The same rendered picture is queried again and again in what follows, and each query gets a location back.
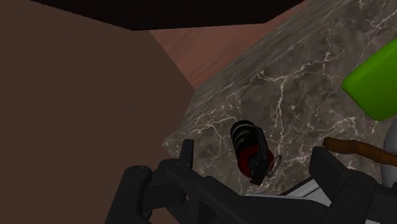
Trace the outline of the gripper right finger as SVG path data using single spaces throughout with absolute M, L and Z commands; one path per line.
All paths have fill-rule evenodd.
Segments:
M 319 224 L 397 224 L 397 193 L 348 169 L 326 148 L 312 149 L 309 173 L 331 201 Z

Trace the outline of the green rounded object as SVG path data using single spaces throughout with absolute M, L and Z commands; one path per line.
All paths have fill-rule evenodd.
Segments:
M 376 121 L 397 115 L 397 38 L 355 68 L 342 89 Z

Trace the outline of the black and red canister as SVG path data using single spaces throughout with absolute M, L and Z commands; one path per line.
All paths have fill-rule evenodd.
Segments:
M 250 183 L 260 186 L 265 178 L 273 177 L 282 156 L 274 156 L 268 147 L 263 129 L 248 120 L 235 122 L 230 129 L 237 165 Z

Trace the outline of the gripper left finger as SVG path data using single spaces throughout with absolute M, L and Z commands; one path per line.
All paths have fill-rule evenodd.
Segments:
M 248 224 L 245 200 L 193 169 L 194 141 L 185 139 L 177 159 L 152 171 L 131 166 L 122 175 L 105 224 L 151 224 L 153 210 L 166 208 L 179 224 Z

